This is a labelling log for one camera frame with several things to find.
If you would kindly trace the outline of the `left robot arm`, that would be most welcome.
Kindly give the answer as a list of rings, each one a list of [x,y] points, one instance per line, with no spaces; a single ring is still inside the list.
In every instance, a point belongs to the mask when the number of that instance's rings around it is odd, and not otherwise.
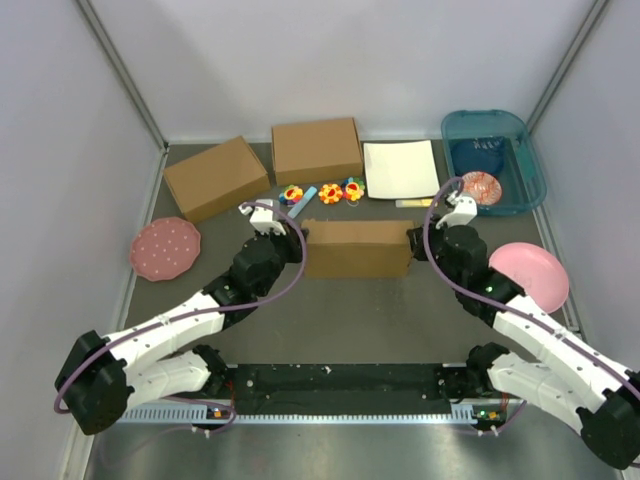
[[[176,307],[128,330],[91,330],[73,344],[55,382],[54,410],[71,415],[87,435],[101,433],[127,411],[175,393],[216,396],[227,374],[216,351],[183,346],[218,334],[275,300],[270,290],[285,266],[305,267],[306,229],[255,234],[229,269]]]

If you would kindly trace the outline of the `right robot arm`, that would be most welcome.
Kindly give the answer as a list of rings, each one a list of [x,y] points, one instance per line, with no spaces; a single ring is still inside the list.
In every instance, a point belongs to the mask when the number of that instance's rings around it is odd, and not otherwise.
[[[465,311],[535,358],[527,362],[497,344],[475,347],[469,388],[515,395],[563,422],[608,466],[638,467],[638,372],[597,352],[492,268],[474,228],[429,222],[406,235],[413,257],[430,262]]]

